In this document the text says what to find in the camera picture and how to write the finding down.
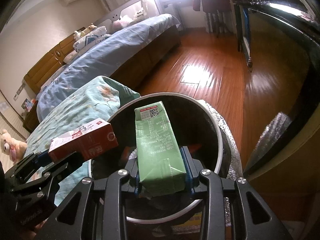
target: plush toy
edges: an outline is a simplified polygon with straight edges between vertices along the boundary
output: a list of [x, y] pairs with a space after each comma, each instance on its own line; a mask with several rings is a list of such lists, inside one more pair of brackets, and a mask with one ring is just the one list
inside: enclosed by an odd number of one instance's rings
[[76, 41], [78, 41], [83, 36], [87, 35], [91, 31], [93, 31], [95, 28], [97, 28], [97, 26], [93, 25], [93, 23], [92, 23], [90, 26], [85, 28], [82, 32], [74, 31], [75, 34], [73, 35], [73, 37], [75, 38]]
[[22, 160], [27, 150], [27, 144], [25, 142], [12, 138], [5, 129], [2, 130], [0, 137], [0, 147], [3, 153], [9, 155], [10, 160], [14, 163]]

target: screw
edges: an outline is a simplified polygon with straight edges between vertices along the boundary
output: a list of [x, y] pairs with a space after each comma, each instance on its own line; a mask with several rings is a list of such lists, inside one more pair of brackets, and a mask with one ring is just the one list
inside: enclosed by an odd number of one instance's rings
[[211, 174], [211, 171], [208, 170], [208, 169], [203, 169], [203, 170], [201, 171], [201, 173], [202, 173], [203, 175], [210, 175], [210, 174]]
[[82, 183], [83, 183], [83, 184], [89, 184], [90, 182], [91, 182], [91, 179], [88, 178], [88, 177], [82, 179]]
[[124, 176], [124, 175], [128, 174], [128, 171], [125, 170], [125, 169], [121, 169], [121, 170], [118, 171], [118, 174], [121, 175], [121, 176]]
[[239, 177], [239, 178], [237, 179], [237, 181], [238, 181], [239, 183], [241, 183], [241, 184], [244, 184], [244, 183], [247, 182], [247, 180], [246, 180], [244, 177]]

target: wooden headboard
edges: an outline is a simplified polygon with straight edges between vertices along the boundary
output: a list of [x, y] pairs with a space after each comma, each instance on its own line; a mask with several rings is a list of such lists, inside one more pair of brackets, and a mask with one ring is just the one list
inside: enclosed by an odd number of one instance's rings
[[64, 58], [73, 51], [73, 34], [47, 52], [24, 76], [31, 90], [38, 94], [41, 86], [62, 66]]

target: white bin rim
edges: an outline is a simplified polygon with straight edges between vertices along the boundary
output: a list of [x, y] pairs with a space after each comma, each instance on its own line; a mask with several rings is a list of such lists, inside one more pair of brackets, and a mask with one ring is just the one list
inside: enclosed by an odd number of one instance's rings
[[[220, 132], [220, 128], [219, 128], [217, 121], [212, 117], [209, 110], [206, 107], [204, 107], [201, 103], [199, 103], [197, 100], [195, 100], [194, 98], [191, 98], [186, 95], [178, 94], [178, 93], [171, 93], [171, 92], [163, 92], [163, 93], [155, 93], [155, 94], [146, 95], [143, 97], [139, 97], [135, 100], [132, 100], [131, 102], [129, 102], [126, 105], [119, 108], [112, 116], [110, 116], [110, 118], [108, 119], [108, 122], [110, 122], [117, 114], [119, 114], [121, 111], [126, 109], [128, 106], [134, 104], [135, 102], [138, 102], [138, 101], [143, 100], [145, 98], [151, 98], [151, 97], [156, 97], [156, 96], [176, 96], [176, 97], [188, 99], [188, 100], [192, 101], [193, 103], [195, 103], [196, 105], [198, 105], [199, 107], [201, 107], [208, 114], [208, 116], [210, 117], [210, 119], [214, 125], [214, 128], [216, 130], [216, 134], [218, 137], [218, 158], [217, 158], [216, 167], [214, 169], [214, 172], [216, 174], [218, 174], [220, 171], [221, 163], [222, 163], [222, 151], [223, 151], [222, 135]], [[89, 160], [89, 177], [92, 177], [91, 160]], [[175, 214], [167, 216], [167, 217], [163, 217], [163, 218], [159, 218], [159, 219], [151, 219], [151, 220], [136, 219], [136, 218], [127, 217], [127, 221], [132, 222], [132, 223], [136, 223], [136, 224], [161, 224], [161, 223], [165, 223], [165, 222], [168, 222], [171, 220], [175, 220], [176, 218], [181, 217], [184, 214], [188, 213], [190, 210], [192, 210], [194, 207], [196, 207], [201, 201], [202, 201], [201, 199], [194, 200], [191, 204], [189, 204], [184, 209], [178, 211]]]

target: bedside table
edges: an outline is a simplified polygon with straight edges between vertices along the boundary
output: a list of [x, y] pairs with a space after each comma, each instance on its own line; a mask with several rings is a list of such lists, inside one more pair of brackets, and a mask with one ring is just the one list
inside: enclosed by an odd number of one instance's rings
[[30, 133], [32, 133], [40, 124], [37, 116], [37, 105], [38, 101], [36, 101], [30, 112], [27, 113], [27, 116], [23, 121], [23, 127]]

